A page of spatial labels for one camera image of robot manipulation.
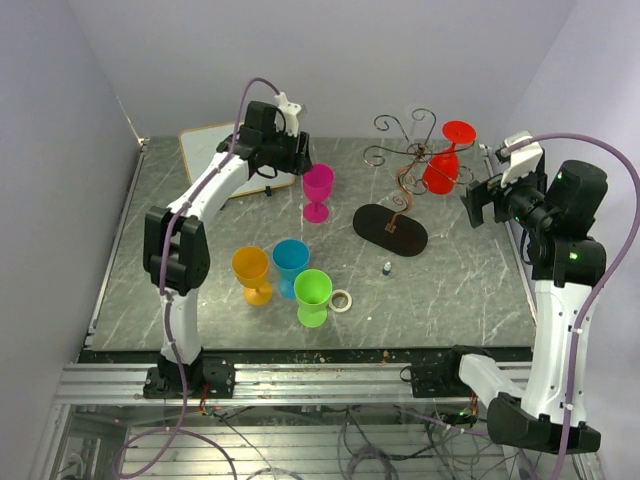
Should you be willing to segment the magenta plastic wine glass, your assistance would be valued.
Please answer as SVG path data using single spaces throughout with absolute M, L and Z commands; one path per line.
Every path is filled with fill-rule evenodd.
M 329 217 L 329 208 L 324 204 L 332 192 L 335 174 L 326 164 L 315 164 L 302 177 L 303 192 L 308 203 L 303 208 L 303 217 L 308 222 L 319 224 Z

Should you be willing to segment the red plastic wine glass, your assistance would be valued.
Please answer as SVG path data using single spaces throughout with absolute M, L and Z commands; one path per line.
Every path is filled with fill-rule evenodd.
M 446 122 L 442 134 L 450 145 L 429 160 L 421 178 L 426 190 L 436 195 L 447 195 L 453 191 L 460 176 L 458 154 L 471 147 L 477 138 L 475 128 L 461 120 Z

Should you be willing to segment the blue plastic wine glass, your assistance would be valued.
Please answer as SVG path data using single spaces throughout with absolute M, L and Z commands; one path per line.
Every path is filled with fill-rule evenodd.
M 308 268 L 310 257 L 309 247 L 301 240 L 290 238 L 275 245 L 272 259 L 280 276 L 279 290 L 283 297 L 295 298 L 294 282 Z

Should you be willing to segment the clear wine glass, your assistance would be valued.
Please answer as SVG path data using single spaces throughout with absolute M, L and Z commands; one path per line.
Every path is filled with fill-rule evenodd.
M 421 150 L 423 145 L 423 133 L 425 129 L 425 122 L 429 116 L 428 112 L 423 107 L 414 108 L 409 116 L 409 142 L 407 151 L 411 154 L 415 154 Z

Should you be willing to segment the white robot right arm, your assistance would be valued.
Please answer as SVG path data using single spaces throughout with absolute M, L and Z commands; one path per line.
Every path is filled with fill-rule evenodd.
M 515 220 L 530 237 L 537 312 L 528 382 L 518 387 L 481 348 L 457 346 L 440 373 L 442 387 L 455 396 L 469 389 L 477 395 L 497 444 L 558 454 L 566 435 L 568 453 L 596 452 L 601 435 L 587 424 L 583 398 L 586 354 L 574 362 L 569 354 L 573 339 L 580 348 L 588 345 L 590 324 L 578 315 L 606 267 L 604 246 L 588 232 L 608 190 L 607 175 L 567 160 L 551 182 L 541 169 L 511 184 L 501 180 L 471 182 L 462 201 L 472 226 L 483 224 L 483 208 L 492 205 L 496 221 Z

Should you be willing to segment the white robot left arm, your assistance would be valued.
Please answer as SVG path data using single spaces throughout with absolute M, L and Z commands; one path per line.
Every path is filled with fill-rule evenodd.
M 227 200 L 262 168 L 301 176 L 312 162 L 303 105 L 276 95 L 252 101 L 245 117 L 216 147 L 202 174 L 169 206 L 152 207 L 144 220 L 143 268 L 158 288 L 163 346 L 149 372 L 148 396 L 192 397 L 205 382 L 198 332 L 198 293 L 210 268 L 206 226 Z

